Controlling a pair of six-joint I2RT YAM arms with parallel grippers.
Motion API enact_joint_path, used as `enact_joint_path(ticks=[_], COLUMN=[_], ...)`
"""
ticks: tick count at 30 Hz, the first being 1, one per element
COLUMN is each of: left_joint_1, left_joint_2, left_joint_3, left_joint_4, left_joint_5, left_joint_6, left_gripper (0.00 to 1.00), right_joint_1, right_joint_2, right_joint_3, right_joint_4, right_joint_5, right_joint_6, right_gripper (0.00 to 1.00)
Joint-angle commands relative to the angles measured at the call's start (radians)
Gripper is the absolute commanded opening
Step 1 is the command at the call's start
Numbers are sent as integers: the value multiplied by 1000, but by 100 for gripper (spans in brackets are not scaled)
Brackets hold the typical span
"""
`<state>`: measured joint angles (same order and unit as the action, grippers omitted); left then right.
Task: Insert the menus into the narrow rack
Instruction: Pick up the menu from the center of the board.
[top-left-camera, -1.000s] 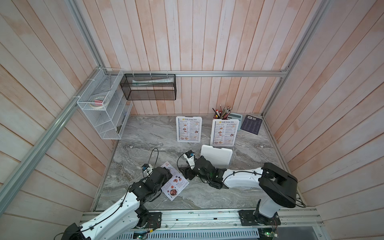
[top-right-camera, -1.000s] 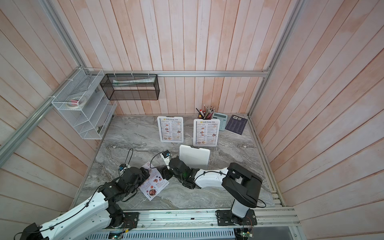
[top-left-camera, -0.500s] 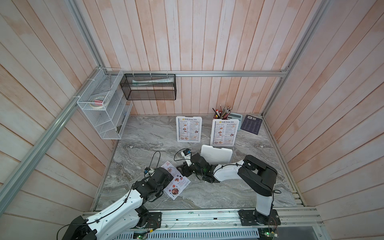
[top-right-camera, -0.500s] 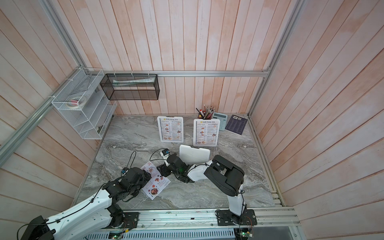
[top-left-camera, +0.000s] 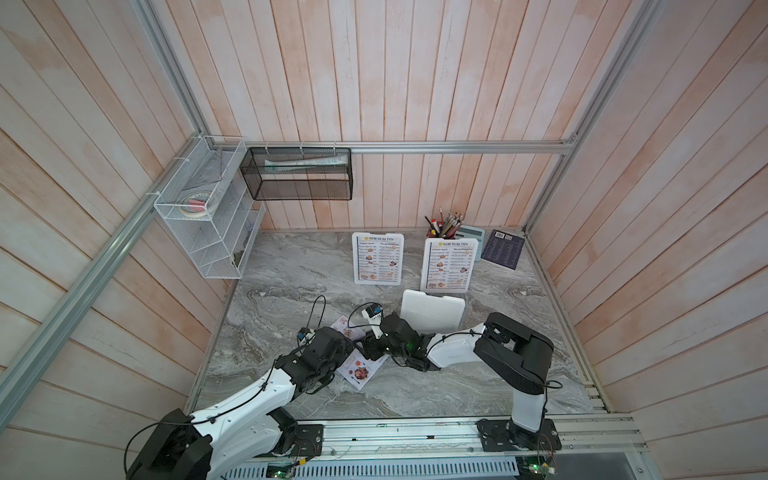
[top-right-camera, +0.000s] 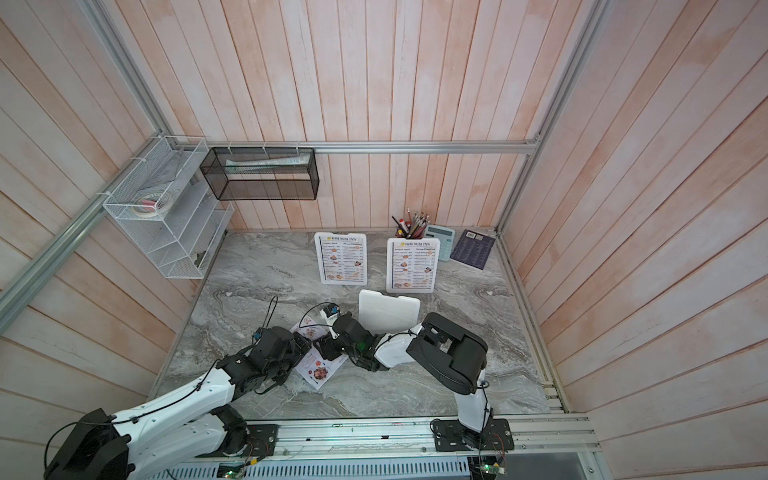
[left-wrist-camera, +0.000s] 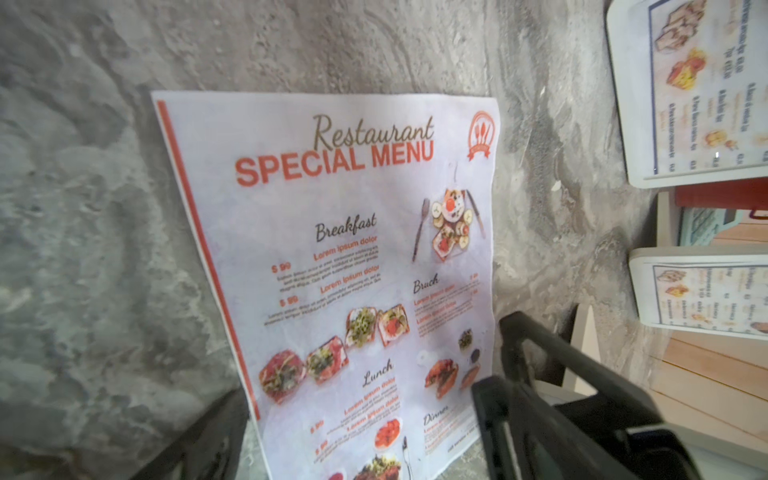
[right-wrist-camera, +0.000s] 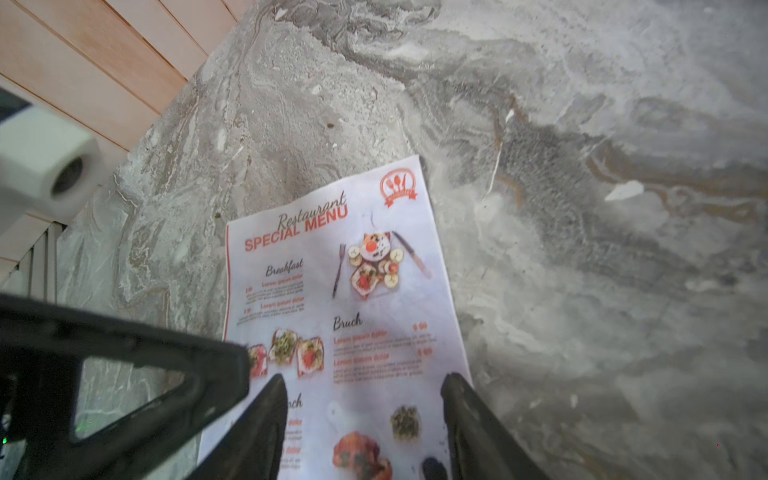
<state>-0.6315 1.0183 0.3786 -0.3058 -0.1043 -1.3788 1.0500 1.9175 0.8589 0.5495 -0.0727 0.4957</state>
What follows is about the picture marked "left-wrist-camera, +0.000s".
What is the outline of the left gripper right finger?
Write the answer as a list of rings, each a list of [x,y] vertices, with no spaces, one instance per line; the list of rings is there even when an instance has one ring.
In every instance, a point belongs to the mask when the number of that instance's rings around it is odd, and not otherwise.
[[[663,424],[651,397],[640,407],[627,397],[616,404],[604,393],[551,405],[535,390],[525,342],[540,347],[580,377],[566,341],[523,312],[499,322],[504,373],[475,383],[472,397],[489,475],[493,479],[697,479],[698,469]]]

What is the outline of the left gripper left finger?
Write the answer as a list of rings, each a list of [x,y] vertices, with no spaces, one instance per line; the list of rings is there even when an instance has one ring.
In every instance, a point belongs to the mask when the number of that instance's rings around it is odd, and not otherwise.
[[[245,394],[230,391],[132,479],[234,479],[248,419]]]

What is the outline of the white narrow rack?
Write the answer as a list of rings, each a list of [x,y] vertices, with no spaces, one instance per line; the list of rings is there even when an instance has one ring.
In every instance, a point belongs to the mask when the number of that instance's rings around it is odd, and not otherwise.
[[[628,266],[649,327],[767,339],[767,247],[639,248]]]
[[[576,307],[574,326],[568,337],[566,352],[581,371],[588,374],[582,378],[568,369],[564,379],[556,384],[537,380],[535,390],[548,403],[563,406],[567,402],[586,400],[604,393],[616,404],[625,397],[630,405],[644,406],[650,397],[617,375],[610,373],[600,362],[594,311],[590,305]],[[723,435],[690,429],[669,421],[648,424],[637,428],[637,433],[653,430],[667,430],[674,434],[684,446],[691,462],[698,469],[702,479],[765,479],[767,477],[767,454],[756,448],[747,447],[728,440]]]
[[[766,2],[614,1],[606,28],[629,183],[766,214]]]

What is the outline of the dim sum menu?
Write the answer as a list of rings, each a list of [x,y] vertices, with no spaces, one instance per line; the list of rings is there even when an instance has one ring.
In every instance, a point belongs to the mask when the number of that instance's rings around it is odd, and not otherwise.
[[[767,163],[767,4],[648,7],[656,176]]]
[[[767,267],[652,267],[657,322],[712,332],[767,335]]]

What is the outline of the red white menu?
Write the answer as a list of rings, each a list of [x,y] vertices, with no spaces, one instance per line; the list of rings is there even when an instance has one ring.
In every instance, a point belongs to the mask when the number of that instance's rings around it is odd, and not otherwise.
[[[156,91],[273,479],[434,479],[491,373],[488,97]]]

